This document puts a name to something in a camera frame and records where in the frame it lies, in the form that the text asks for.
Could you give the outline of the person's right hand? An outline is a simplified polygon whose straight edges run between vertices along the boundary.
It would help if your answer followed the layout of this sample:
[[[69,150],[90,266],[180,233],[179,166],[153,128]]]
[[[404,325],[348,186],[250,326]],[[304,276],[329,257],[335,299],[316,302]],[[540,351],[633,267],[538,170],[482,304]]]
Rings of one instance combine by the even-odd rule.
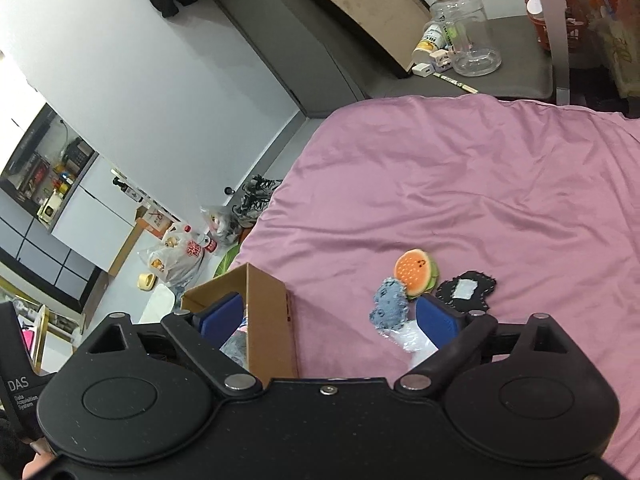
[[[21,441],[9,422],[1,417],[1,467],[14,479],[26,479],[49,465],[55,456],[51,453],[35,452]]]

